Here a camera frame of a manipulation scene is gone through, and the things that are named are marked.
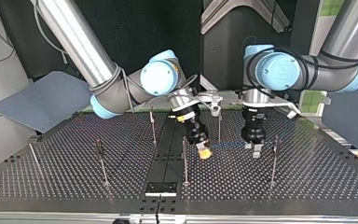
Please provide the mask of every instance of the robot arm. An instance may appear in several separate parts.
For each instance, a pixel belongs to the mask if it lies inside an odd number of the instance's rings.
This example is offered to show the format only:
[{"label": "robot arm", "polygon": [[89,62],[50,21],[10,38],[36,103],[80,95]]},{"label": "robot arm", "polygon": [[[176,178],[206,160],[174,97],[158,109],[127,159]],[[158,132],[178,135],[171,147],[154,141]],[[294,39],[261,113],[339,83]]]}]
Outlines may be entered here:
[{"label": "robot arm", "polygon": [[358,89],[358,1],[346,0],[318,56],[301,56],[272,45],[248,46],[244,56],[242,97],[246,126],[242,137],[255,147],[265,141],[266,107],[289,107],[288,117],[299,113],[271,91],[317,90],[350,92]]},{"label": "robot arm", "polygon": [[35,9],[39,9],[89,83],[93,91],[90,102],[98,116],[111,119],[153,97],[172,92],[168,96],[169,103],[177,120],[186,126],[188,141],[198,147],[203,159],[211,156],[208,130],[200,122],[197,104],[211,103],[208,107],[218,116],[218,102],[222,98],[214,93],[194,94],[186,85],[186,77],[173,51],[161,52],[143,69],[126,77],[124,70],[110,61],[73,0],[35,0],[35,4]]}]

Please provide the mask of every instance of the perforated metal table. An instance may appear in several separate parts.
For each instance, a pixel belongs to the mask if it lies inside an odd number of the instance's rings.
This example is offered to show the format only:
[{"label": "perforated metal table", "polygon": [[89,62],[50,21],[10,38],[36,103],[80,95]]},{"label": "perforated metal table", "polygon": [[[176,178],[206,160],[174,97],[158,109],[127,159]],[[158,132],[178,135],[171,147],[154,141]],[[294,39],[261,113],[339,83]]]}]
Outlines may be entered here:
[{"label": "perforated metal table", "polygon": [[[213,156],[202,161],[196,148],[187,146],[188,186],[183,185],[185,129],[167,114],[155,114],[156,147],[148,113],[110,120],[83,114],[34,145],[40,166],[29,148],[0,164],[0,214],[358,217],[358,160],[312,122],[271,110],[267,144],[261,158],[254,159],[241,139],[240,111],[223,111],[221,143],[218,120],[202,113]],[[272,187],[276,134],[282,152]],[[97,137],[106,148],[110,187],[103,185],[94,154]],[[177,183],[176,197],[145,197],[150,182]]]}]

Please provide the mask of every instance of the yellow object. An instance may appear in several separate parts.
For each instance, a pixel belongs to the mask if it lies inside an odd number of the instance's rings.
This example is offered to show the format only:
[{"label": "yellow object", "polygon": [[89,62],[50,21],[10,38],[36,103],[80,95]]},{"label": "yellow object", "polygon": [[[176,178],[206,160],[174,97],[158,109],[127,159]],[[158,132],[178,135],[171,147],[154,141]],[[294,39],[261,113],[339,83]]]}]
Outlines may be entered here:
[{"label": "yellow object", "polygon": [[185,121],[186,117],[185,116],[181,116],[181,117],[177,117],[176,118],[179,122]]},{"label": "yellow object", "polygon": [[199,150],[200,158],[206,160],[212,156],[212,151],[206,147],[205,149]]}]

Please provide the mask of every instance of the vertical metal pin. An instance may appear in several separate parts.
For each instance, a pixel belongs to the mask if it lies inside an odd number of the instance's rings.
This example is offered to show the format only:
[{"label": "vertical metal pin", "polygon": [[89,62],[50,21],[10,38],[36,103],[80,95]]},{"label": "vertical metal pin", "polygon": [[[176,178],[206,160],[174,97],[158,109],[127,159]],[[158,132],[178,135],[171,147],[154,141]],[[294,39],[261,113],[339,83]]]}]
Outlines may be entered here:
[{"label": "vertical metal pin", "polygon": [[277,158],[278,158],[278,153],[281,150],[281,139],[278,135],[275,135],[273,150],[274,150],[274,163],[272,165],[271,188],[275,186],[275,170],[277,165]]},{"label": "vertical metal pin", "polygon": [[43,175],[42,167],[40,166],[39,159],[37,158],[36,153],[34,151],[34,145],[32,143],[29,143],[28,146],[31,149],[32,155],[34,157],[34,161],[36,162],[36,165],[37,165],[37,167],[39,169],[40,174]]},{"label": "vertical metal pin", "polygon": [[219,113],[219,143],[220,143],[220,141],[222,140],[222,132],[221,132],[221,123],[222,123],[222,111],[220,111],[220,113]]},{"label": "vertical metal pin", "polygon": [[39,165],[39,159],[36,156],[36,153],[34,152],[34,146],[32,145],[32,143],[28,144],[28,146],[31,149],[32,155],[34,157],[34,161],[36,161],[36,163]]},{"label": "vertical metal pin", "polygon": [[95,141],[95,155],[97,156],[97,160],[101,163],[101,168],[103,169],[103,178],[104,178],[103,184],[105,186],[109,186],[110,183],[109,180],[107,179],[106,169],[103,162],[103,154],[104,154],[103,142],[101,138],[97,138]]},{"label": "vertical metal pin", "polygon": [[157,144],[157,140],[156,140],[156,128],[155,128],[155,120],[154,120],[154,116],[153,116],[153,106],[150,109],[150,122],[152,123],[152,131],[153,131],[153,143],[154,145]]},{"label": "vertical metal pin", "polygon": [[188,176],[187,176],[187,155],[186,155],[186,151],[187,151],[187,146],[186,146],[186,138],[183,137],[183,141],[182,141],[182,157],[185,163],[185,186],[188,186],[190,183],[188,182]]}]

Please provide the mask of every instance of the metal frame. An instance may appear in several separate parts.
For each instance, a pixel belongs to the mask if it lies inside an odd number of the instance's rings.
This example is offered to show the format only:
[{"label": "metal frame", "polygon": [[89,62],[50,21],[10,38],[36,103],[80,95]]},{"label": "metal frame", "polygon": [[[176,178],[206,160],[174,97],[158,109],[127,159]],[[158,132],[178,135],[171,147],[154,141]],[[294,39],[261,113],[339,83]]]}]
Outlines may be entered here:
[{"label": "metal frame", "polygon": [[[115,219],[127,219],[131,223],[156,223],[156,216],[122,215],[122,214],[87,214],[87,213],[0,213],[0,220],[32,220],[32,221],[94,221],[109,222]],[[324,217],[324,216],[187,216],[187,215],[159,215],[158,220],[163,223],[358,223],[358,217]]]},{"label": "metal frame", "polygon": [[268,23],[271,22],[272,11],[274,19],[272,27],[278,32],[282,32],[289,25],[290,21],[283,14],[281,8],[274,0],[214,0],[201,16],[201,33],[205,35],[218,21],[220,21],[229,11],[235,7],[251,7]]}]

